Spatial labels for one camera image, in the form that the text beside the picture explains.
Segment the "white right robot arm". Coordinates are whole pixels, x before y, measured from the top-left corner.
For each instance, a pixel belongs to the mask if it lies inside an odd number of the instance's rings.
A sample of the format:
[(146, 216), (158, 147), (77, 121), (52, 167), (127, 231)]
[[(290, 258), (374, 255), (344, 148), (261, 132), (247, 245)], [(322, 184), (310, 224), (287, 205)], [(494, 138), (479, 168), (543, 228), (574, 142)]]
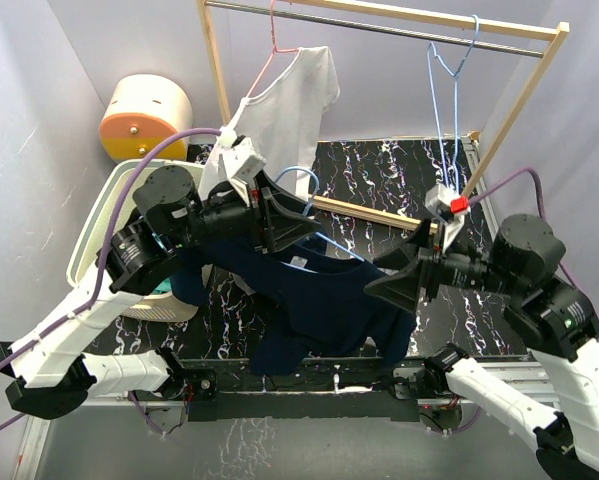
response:
[(560, 279), (566, 252), (548, 223), (507, 217), (487, 253), (446, 247), (430, 221), (377, 257), (389, 275), (365, 292), (409, 313), (440, 286), (506, 297), (504, 319), (540, 363), (558, 398), (555, 409), (521, 393), (456, 345), (424, 361), (422, 379), (434, 395), (472, 401), (523, 439), (552, 479), (599, 479), (599, 318), (590, 299)]

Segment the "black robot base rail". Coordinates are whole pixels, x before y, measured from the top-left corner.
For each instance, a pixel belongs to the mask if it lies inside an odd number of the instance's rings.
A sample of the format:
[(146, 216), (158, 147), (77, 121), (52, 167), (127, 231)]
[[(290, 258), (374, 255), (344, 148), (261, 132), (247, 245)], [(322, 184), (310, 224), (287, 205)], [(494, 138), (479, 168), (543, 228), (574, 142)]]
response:
[(428, 380), (420, 358), (386, 367), (377, 357), (309, 358), (289, 375), (257, 376), (245, 359), (184, 360), (177, 390), (139, 391), (150, 406), (173, 402), (189, 422), (238, 418), (424, 420), (455, 429), (469, 414), (455, 395)]

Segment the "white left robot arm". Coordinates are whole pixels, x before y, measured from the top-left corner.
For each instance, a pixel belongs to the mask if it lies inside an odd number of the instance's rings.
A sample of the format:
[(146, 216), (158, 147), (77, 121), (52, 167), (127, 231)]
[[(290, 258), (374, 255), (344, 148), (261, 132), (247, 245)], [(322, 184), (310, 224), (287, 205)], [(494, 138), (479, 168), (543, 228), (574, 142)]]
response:
[(201, 381), (169, 349), (134, 355), (90, 355), (85, 348), (124, 311), (179, 272), (184, 248), (247, 237), (258, 250), (281, 251), (320, 228), (306, 203), (279, 189), (264, 172), (240, 196), (228, 182), (200, 199), (179, 165), (152, 171), (132, 194), (123, 228), (111, 227), (81, 281), (38, 326), (0, 342), (0, 372), (11, 377), (10, 407), (52, 420), (90, 397), (145, 391), (173, 399)]

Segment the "teal t shirt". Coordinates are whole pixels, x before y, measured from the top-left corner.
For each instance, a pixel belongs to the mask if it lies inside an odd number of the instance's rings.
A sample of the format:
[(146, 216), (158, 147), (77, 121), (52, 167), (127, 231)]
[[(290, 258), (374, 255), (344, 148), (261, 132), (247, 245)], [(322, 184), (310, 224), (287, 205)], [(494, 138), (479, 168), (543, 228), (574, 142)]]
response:
[(170, 279), (163, 280), (152, 292), (152, 295), (168, 294), (172, 291)]

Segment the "navy blue t shirt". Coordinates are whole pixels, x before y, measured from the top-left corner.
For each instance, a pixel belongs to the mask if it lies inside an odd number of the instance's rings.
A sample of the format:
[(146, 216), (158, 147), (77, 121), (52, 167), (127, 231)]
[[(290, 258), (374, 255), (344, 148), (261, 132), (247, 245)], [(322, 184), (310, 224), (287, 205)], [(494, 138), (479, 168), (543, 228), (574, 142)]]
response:
[(170, 283), (184, 303), (206, 304), (202, 269), (214, 265), (241, 277), (275, 304), (250, 356), (256, 375), (288, 375), (310, 354), (348, 356), (367, 339), (373, 340), (384, 364), (392, 366), (406, 356), (417, 326), (414, 314), (365, 293), (367, 284), (384, 275), (367, 261), (332, 258), (297, 244), (263, 254), (246, 239), (184, 248), (178, 257), (183, 268)]

